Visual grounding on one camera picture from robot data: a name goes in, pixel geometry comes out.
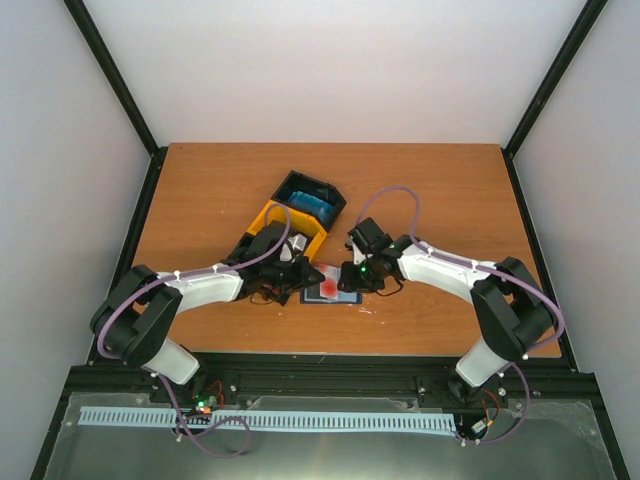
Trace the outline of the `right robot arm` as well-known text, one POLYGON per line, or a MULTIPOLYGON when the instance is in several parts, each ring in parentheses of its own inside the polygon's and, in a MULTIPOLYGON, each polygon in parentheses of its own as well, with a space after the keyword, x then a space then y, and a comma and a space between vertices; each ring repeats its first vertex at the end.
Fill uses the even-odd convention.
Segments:
POLYGON ((406 282, 421 283, 473 306, 480 338, 455 365, 454 378, 460 387, 483 386, 539 347, 552 327, 563 325, 557 305, 516 258, 476 261, 412 235, 392 239, 371 218, 349 231, 346 247, 353 259, 341 266, 338 288, 345 292, 375 293, 391 278, 399 288, 406 282))

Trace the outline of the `black credit card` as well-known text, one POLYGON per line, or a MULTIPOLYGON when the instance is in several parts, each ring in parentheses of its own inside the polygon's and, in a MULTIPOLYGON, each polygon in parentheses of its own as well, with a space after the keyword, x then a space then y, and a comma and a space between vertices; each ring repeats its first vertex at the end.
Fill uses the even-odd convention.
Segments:
POLYGON ((306 288, 302 292, 302 300, 310 303, 321 303, 324 300, 324 297, 321 295, 320 286, 315 285, 306 288))

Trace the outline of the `blue leather card holder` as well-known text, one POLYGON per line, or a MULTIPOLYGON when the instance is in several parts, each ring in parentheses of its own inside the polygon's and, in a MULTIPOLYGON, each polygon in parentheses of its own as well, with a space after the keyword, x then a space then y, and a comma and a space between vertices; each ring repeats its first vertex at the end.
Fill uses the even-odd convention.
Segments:
POLYGON ((359 292, 345 292, 338 288, 341 270, 338 267, 318 264, 316 269, 322 273, 325 280, 317 285, 303 289, 300 292, 301 304, 317 305, 358 305, 362 303, 362 294, 359 292))

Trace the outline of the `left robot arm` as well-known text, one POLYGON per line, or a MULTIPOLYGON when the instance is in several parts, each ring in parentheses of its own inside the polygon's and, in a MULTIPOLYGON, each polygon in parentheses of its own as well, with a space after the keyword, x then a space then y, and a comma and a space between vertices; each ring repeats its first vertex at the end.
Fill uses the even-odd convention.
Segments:
POLYGON ((208 378, 194 354, 168 338, 177 315, 256 294, 285 305, 289 297, 325 280, 306 256, 310 238, 279 221, 244 234, 221 262, 192 271, 131 268, 90 321, 99 353, 163 376, 186 402, 201 400, 208 378))

